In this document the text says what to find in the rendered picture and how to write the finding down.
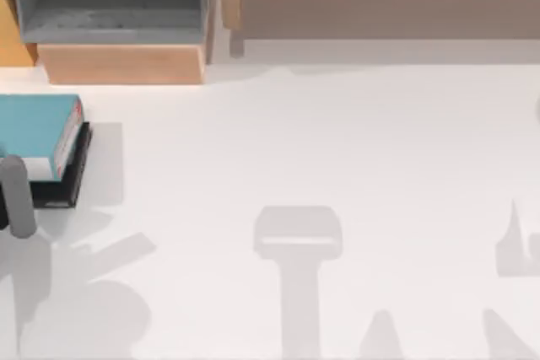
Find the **orange wooden cupboard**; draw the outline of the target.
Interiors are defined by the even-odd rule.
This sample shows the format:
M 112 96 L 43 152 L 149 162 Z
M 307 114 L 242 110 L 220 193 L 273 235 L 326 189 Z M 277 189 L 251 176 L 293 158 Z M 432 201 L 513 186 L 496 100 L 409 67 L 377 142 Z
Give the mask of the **orange wooden cupboard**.
M 15 0 L 0 0 L 0 67 L 33 67 L 36 44 L 25 44 L 19 33 Z

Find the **black book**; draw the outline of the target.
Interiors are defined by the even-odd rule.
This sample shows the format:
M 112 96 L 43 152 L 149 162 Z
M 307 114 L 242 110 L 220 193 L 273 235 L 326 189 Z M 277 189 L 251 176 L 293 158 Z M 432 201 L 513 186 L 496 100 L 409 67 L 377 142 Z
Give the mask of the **black book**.
M 30 189 L 35 209 L 75 208 L 84 176 L 92 128 L 88 121 L 79 131 L 70 163 L 59 181 L 31 181 Z

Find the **pale wooden drawer front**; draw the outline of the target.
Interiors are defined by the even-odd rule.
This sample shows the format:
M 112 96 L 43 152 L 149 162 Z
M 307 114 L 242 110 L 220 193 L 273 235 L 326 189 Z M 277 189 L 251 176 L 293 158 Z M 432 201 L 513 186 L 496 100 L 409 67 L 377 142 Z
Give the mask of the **pale wooden drawer front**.
M 41 44 L 49 82 L 57 85 L 201 84 L 204 46 Z

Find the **teal book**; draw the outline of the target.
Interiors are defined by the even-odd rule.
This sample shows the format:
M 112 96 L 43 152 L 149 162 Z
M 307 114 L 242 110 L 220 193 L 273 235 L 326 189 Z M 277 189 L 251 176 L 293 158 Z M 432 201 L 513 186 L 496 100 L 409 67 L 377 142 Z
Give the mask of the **teal book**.
M 20 156 L 31 181 L 59 181 L 84 123 L 76 94 L 0 94 L 0 161 Z

